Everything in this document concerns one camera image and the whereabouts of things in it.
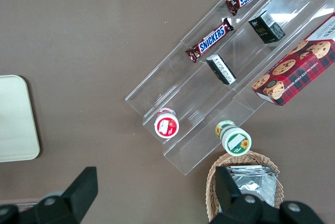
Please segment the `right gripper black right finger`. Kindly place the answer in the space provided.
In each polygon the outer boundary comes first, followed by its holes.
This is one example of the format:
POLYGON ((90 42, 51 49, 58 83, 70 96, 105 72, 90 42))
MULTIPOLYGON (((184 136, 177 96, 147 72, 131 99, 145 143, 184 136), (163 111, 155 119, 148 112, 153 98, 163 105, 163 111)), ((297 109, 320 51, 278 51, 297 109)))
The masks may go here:
POLYGON ((298 201, 284 201, 279 209, 257 196, 242 194, 228 170, 216 168, 216 195, 222 212, 210 223, 324 223, 308 205, 298 201))

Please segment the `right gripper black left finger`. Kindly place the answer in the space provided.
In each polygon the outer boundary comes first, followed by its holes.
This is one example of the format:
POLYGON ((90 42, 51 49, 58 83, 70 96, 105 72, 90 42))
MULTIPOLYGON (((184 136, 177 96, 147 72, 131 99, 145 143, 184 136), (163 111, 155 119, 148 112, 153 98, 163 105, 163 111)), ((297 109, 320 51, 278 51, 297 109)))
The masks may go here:
POLYGON ((97 194, 97 168, 86 167, 60 196, 22 212, 16 205, 1 205, 1 223, 81 223, 97 194))

